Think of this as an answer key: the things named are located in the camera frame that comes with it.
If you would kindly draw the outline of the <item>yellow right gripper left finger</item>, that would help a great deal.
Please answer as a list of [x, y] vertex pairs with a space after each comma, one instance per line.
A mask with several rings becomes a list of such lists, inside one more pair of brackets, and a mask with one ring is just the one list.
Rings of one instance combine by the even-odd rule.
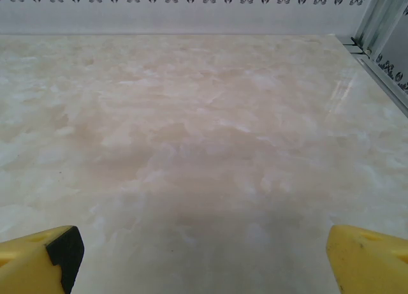
[[0, 242], [0, 294], [71, 294], [84, 252], [71, 225]]

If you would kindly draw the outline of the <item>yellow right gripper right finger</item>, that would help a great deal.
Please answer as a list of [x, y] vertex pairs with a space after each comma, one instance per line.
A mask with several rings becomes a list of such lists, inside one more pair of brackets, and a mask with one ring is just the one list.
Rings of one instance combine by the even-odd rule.
[[326, 253], [341, 294], [408, 294], [408, 240], [335, 225]]

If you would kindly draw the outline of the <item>aluminium frame corner post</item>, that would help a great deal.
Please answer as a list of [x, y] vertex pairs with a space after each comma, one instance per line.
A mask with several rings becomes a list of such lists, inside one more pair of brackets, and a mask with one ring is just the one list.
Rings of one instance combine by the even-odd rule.
[[353, 40], [369, 57], [377, 57], [391, 36], [408, 0], [371, 0]]

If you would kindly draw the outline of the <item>aluminium table side rail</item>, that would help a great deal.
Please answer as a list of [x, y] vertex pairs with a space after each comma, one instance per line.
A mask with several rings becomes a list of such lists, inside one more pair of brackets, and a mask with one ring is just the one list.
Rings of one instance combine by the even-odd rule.
[[376, 84], [388, 95], [396, 106], [408, 117], [408, 95], [365, 53], [352, 37], [337, 37], [347, 51], [360, 63]]

